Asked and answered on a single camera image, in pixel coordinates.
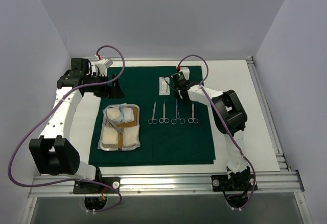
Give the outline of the white suture packet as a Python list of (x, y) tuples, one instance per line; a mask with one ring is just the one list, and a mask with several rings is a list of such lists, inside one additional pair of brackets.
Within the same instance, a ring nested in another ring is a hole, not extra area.
[(159, 96), (170, 95), (169, 77), (159, 77)]

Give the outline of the stainless steel instrument tray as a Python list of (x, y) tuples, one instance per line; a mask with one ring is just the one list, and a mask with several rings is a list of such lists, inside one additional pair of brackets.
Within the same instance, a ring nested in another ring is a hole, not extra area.
[(100, 139), (99, 139), (99, 143), (98, 143), (98, 149), (100, 150), (103, 150), (103, 151), (132, 151), (132, 150), (135, 150), (136, 148), (140, 147), (141, 146), (141, 143), (139, 144), (139, 146), (134, 146), (134, 147), (124, 147), (123, 145), (123, 133), (122, 134), (119, 134), (119, 142), (118, 144), (116, 145), (104, 145), (102, 142), (101, 142), (101, 139), (102, 139), (102, 133), (103, 133), (103, 129), (105, 127), (112, 127), (110, 124), (109, 124), (109, 119), (107, 118), (107, 115), (106, 115), (106, 109), (107, 108), (110, 108), (110, 107), (130, 107), (133, 109), (133, 112), (134, 112), (134, 121), (132, 122), (128, 122), (128, 123), (122, 123), (121, 120), (114, 120), (113, 122), (123, 131), (124, 128), (126, 127), (133, 127), (133, 126), (136, 126), (136, 125), (139, 125), (139, 117), (140, 117), (140, 108), (138, 105), (135, 105), (135, 104), (127, 104), (127, 103), (124, 103), (124, 104), (120, 104), (120, 105), (109, 105), (107, 106), (105, 109), (103, 109), (102, 113), (103, 113), (103, 121), (102, 121), (102, 128), (101, 128), (101, 133), (100, 133)]

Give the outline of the steel instrument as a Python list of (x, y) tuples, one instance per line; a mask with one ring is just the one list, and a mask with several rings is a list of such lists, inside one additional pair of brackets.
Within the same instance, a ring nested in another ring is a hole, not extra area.
[(112, 120), (109, 120), (108, 122), (119, 134), (123, 133), (123, 131)]

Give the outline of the steel scissors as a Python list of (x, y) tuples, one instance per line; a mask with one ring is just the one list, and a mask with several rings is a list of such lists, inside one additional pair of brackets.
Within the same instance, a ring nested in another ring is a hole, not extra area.
[(170, 122), (170, 120), (166, 117), (166, 103), (164, 101), (163, 106), (162, 106), (162, 118), (159, 119), (159, 123), (160, 124), (163, 124), (163, 123), (168, 124), (169, 122)]
[(154, 102), (152, 116), (148, 119), (148, 124), (155, 125), (158, 123), (158, 120), (155, 118), (155, 111), (156, 111), (156, 102)]

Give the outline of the dark green surgical cloth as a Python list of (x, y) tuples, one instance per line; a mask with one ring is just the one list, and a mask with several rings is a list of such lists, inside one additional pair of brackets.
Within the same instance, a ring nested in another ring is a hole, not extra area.
[[(175, 118), (174, 94), (159, 96), (159, 77), (168, 77), (175, 72), (173, 66), (126, 67), (119, 78), (119, 85), (125, 95), (123, 99), (100, 101), (94, 132), (90, 146), (89, 164), (100, 167), (143, 166), (143, 165), (183, 165), (212, 164), (215, 160), (213, 132), (217, 128), (209, 120), (208, 107), (194, 103), (197, 124), (188, 123), (192, 113), (192, 103), (178, 101), (179, 114), (185, 124), (171, 124)], [(168, 124), (159, 123), (162, 118), (163, 102), (166, 103)], [(156, 102), (155, 118), (158, 123), (148, 124)], [(103, 109), (109, 105), (136, 104), (140, 108), (139, 140), (141, 146), (132, 151), (103, 151), (98, 142), (103, 121)]]

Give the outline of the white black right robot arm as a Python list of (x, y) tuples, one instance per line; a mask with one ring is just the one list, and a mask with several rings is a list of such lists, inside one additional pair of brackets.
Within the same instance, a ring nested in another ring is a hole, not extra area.
[(234, 90), (216, 91), (189, 80), (190, 70), (182, 67), (172, 75), (175, 95), (186, 102), (211, 107), (217, 129), (224, 134), (227, 150), (227, 184), (240, 189), (250, 177), (250, 163), (244, 158), (244, 130), (247, 114)]

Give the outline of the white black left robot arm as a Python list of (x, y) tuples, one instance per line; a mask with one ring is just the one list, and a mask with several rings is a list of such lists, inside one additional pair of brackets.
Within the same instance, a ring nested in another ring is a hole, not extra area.
[(85, 180), (84, 186), (91, 193), (102, 189), (100, 169), (80, 159), (69, 135), (76, 109), (85, 93), (110, 99), (124, 97), (115, 74), (112, 85), (106, 84), (109, 79), (107, 70), (112, 64), (113, 61), (106, 58), (95, 63), (85, 58), (71, 59), (71, 68), (57, 81), (54, 113), (39, 138), (29, 142), (29, 150), (40, 174)]

